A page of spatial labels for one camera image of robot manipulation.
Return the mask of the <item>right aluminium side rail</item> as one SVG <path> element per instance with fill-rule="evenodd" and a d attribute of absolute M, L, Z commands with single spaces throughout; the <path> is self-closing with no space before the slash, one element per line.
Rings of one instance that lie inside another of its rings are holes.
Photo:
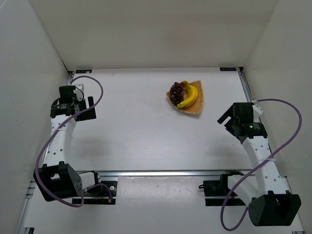
<path fill-rule="evenodd" d="M 246 96 L 246 99 L 247 99 L 247 101 L 249 101 L 249 102 L 251 102 L 251 101 L 254 101 L 254 99 L 253 99 L 253 96 L 252 96 L 252 93 L 251 93 L 251 89 L 250 89 L 250 87 L 249 87 L 249 84 L 248 84 L 248 82 L 247 82 L 247 78 L 246 78 L 246 75 L 245 75 L 245 73 L 244 73 L 244 69 L 243 69 L 243 67 L 238 67 L 238 74 L 239 74 L 239 77 L 240 77 L 240 81 L 241 81 L 241 84 L 242 84 L 242 87 L 243 87 L 243 90 L 244 90 L 244 93 L 245 93 L 245 96 Z M 255 117 L 254 117 L 254 122 L 256 122 L 256 123 L 261 123 L 262 124 L 262 122 L 261 122 L 261 119 L 260 119 L 260 116 L 261 116 L 262 114 L 260 114 L 259 116 L 257 115 L 257 113 L 255 114 Z M 270 146 L 269 146 L 269 140 L 268 140 L 268 137 L 266 138 L 266 145 L 264 146 L 262 146 L 261 148 L 266 148 L 266 151 L 267 151 L 267 155 L 266 156 L 263 156 L 263 161 L 266 159 L 266 158 L 268 158 L 270 155 L 271 155 L 271 150 L 270 150 Z M 273 165 L 273 163 L 274 163 L 274 165 L 275 165 L 275 159 L 273 158 L 273 157 L 271 157 L 271 158 L 269 158 L 269 159 L 267 159 L 267 165 L 268 164 L 272 164 Z"/>

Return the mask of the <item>front aluminium rail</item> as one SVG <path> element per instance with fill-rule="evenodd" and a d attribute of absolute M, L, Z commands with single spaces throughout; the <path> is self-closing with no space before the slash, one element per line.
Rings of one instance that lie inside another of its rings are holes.
<path fill-rule="evenodd" d="M 154 171 L 97 171 L 100 176 L 118 177 L 118 176 L 219 176 L 221 174 L 242 174 L 244 171 L 240 170 L 154 170 Z"/>

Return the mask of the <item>dark red fake grapes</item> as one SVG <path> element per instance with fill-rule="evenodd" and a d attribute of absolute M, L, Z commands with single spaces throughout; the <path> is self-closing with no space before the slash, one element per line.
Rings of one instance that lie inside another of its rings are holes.
<path fill-rule="evenodd" d="M 173 105 L 177 106 L 184 100 L 183 86 L 175 82 L 170 88 L 170 101 Z"/>

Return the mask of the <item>black corner label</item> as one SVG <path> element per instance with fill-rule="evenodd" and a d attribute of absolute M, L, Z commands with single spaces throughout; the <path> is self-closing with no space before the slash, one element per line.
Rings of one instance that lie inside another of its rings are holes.
<path fill-rule="evenodd" d="M 237 69 L 235 67 L 220 67 L 221 72 L 236 72 Z"/>
<path fill-rule="evenodd" d="M 79 69 L 75 71 L 76 74 L 90 74 L 92 73 L 92 69 Z"/>

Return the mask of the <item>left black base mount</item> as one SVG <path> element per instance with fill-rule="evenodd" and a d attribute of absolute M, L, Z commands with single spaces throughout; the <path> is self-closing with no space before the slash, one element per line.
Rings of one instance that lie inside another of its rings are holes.
<path fill-rule="evenodd" d="M 102 177 L 101 183 L 105 186 L 97 186 L 92 189 L 87 189 L 84 193 L 84 205 L 115 205 L 117 199 L 117 185 L 116 177 L 108 178 Z"/>

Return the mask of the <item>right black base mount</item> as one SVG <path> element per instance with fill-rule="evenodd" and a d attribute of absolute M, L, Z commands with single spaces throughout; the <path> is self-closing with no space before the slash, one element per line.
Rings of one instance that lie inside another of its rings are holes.
<path fill-rule="evenodd" d="M 226 171 L 220 175 L 219 180 L 205 180 L 198 186 L 204 192 L 206 207 L 222 206 L 225 196 L 230 191 L 227 185 L 228 177 L 236 175 L 243 174 L 240 171 Z"/>

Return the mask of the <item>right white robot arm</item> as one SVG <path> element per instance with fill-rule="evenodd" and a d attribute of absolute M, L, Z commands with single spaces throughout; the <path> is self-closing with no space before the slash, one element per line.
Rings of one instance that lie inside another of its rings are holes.
<path fill-rule="evenodd" d="M 242 223 L 240 220 L 234 227 L 228 228 L 224 223 L 224 211 L 232 194 L 246 205 L 243 215 L 249 215 L 254 226 L 290 226 L 301 206 L 299 195 L 292 194 L 289 186 L 280 175 L 273 157 L 290 144 L 298 135 L 302 126 L 302 115 L 291 103 L 298 115 L 298 127 L 295 133 L 277 150 L 269 149 L 268 134 L 257 119 L 263 109 L 258 102 L 235 102 L 218 119 L 225 124 L 226 130 L 237 138 L 246 151 L 252 169 L 245 175 L 230 175 L 227 187 L 230 189 L 221 206 L 220 221 L 227 231 L 236 230 Z"/>

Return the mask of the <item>left black corner label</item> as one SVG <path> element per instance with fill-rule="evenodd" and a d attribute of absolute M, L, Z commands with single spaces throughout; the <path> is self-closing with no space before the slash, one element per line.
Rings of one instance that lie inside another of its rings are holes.
<path fill-rule="evenodd" d="M 75 71 L 76 74 L 90 74 L 92 73 L 92 69 L 79 69 Z"/>

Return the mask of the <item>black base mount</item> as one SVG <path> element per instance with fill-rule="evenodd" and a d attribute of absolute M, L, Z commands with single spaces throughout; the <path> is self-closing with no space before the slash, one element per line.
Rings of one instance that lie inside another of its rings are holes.
<path fill-rule="evenodd" d="M 219 180 L 205 180 L 198 186 L 204 192 L 206 207 L 222 206 L 225 196 L 230 191 L 227 185 L 228 177 L 236 175 L 243 174 L 240 171 L 226 171 L 220 175 Z"/>
<path fill-rule="evenodd" d="M 102 177 L 101 183 L 105 186 L 97 186 L 92 189 L 87 189 L 84 193 L 84 205 L 115 205 L 117 199 L 117 185 L 116 177 L 108 178 Z"/>

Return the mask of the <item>right black corner label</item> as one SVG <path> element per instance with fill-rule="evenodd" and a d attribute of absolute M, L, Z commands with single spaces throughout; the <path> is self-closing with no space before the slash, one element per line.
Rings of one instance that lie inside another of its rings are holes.
<path fill-rule="evenodd" d="M 235 67 L 220 67 L 221 72 L 236 72 L 237 69 Z"/>

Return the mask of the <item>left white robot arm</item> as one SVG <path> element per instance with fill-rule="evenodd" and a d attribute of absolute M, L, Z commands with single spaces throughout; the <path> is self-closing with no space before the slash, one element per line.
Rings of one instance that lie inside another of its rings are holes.
<path fill-rule="evenodd" d="M 61 86 L 59 95 L 51 105 L 52 134 L 67 118 L 87 108 L 83 84 Z M 96 112 L 92 109 L 70 119 L 48 143 L 43 165 L 39 167 L 39 177 L 47 189 L 61 199 L 81 196 L 86 189 L 100 183 L 96 171 L 79 174 L 66 163 L 76 123 L 95 118 Z"/>

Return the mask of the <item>yellow fake banana bunch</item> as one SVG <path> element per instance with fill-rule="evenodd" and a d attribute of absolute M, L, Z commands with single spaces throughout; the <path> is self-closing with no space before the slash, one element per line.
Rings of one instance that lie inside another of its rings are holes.
<path fill-rule="evenodd" d="M 187 89 L 188 93 L 187 98 L 180 102 L 177 105 L 177 108 L 189 107 L 196 101 L 198 97 L 198 90 L 195 86 L 190 85 L 187 81 L 182 81 L 180 84 L 182 85 L 182 87 Z"/>

